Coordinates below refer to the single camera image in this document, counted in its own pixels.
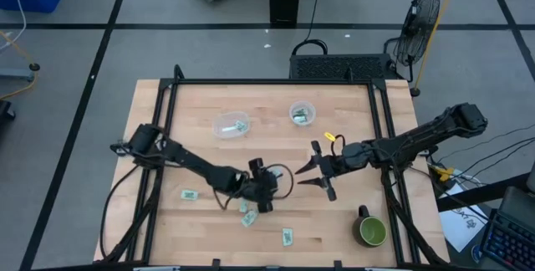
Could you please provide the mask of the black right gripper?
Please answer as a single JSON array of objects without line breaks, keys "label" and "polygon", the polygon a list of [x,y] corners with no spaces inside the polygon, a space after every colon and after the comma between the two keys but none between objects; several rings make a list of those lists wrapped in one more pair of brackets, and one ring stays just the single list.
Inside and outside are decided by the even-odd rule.
[{"label": "black right gripper", "polygon": [[334,202],[337,200],[337,195],[330,180],[337,176],[336,160],[332,156],[323,156],[320,144],[317,141],[312,141],[311,145],[314,155],[303,167],[295,172],[295,175],[302,174],[306,171],[311,171],[318,166],[321,171],[321,176],[300,181],[298,184],[321,187],[324,191],[326,191],[328,199],[331,202]]}]

